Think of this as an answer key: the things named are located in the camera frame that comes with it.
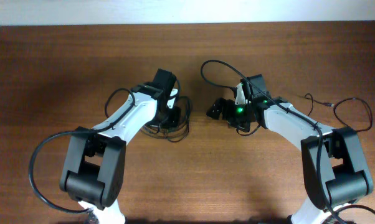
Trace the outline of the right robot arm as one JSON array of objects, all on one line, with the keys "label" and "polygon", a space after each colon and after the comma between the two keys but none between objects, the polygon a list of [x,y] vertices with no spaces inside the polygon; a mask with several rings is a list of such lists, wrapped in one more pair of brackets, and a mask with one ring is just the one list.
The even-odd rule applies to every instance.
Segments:
[{"label": "right robot arm", "polygon": [[233,87],[235,98],[217,99],[207,116],[253,134],[251,123],[273,131],[301,152],[307,198],[288,223],[334,223],[333,212],[355,207],[371,194],[374,182],[357,132],[333,128],[309,118],[281,97],[272,98],[262,75],[241,79]]}]

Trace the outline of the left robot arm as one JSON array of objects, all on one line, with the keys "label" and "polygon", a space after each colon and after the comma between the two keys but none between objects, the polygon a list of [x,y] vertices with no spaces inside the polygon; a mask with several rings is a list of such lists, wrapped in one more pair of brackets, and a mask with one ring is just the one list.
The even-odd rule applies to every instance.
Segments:
[{"label": "left robot arm", "polygon": [[88,212],[87,223],[125,223],[117,197],[123,184],[126,147],[146,124],[175,127],[173,103],[179,95],[174,74],[159,69],[152,82],[130,89],[128,99],[93,129],[71,135],[60,189]]}]

